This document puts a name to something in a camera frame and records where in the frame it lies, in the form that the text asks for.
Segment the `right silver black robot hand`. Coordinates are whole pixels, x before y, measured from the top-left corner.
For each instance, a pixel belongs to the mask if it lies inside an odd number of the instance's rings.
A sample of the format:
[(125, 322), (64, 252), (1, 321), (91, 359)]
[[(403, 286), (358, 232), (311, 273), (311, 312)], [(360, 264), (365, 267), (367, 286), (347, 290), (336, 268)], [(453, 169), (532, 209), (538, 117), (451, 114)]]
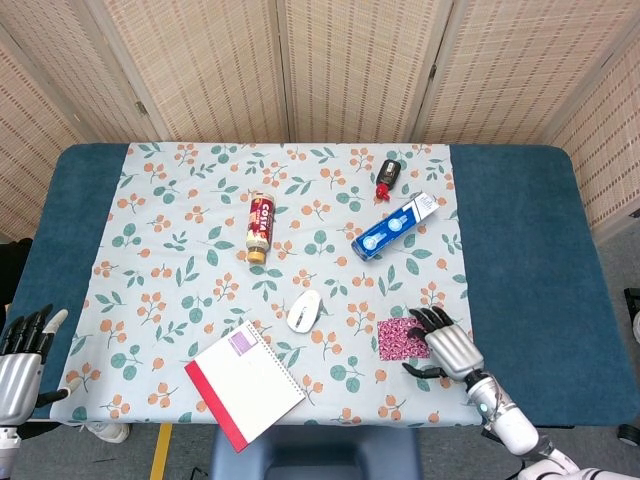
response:
[(429, 347), (439, 367), (419, 370), (409, 363), (403, 368), (418, 379), (448, 377), (464, 381), (467, 388), (487, 377), (484, 357), (462, 328), (455, 324), (440, 307), (410, 309), (410, 315), (419, 322), (407, 332), (409, 339), (417, 339)]

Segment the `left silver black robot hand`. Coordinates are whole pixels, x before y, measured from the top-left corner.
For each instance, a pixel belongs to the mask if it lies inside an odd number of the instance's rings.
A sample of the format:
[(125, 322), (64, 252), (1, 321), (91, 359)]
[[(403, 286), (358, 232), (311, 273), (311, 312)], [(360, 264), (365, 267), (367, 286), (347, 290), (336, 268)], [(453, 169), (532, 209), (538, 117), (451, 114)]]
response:
[(55, 391), (40, 392), (47, 357), (56, 333), (68, 316), (52, 304), (27, 317), (16, 318), (1, 337), (1, 426), (18, 427), (34, 410), (71, 396), (82, 384), (79, 377)]

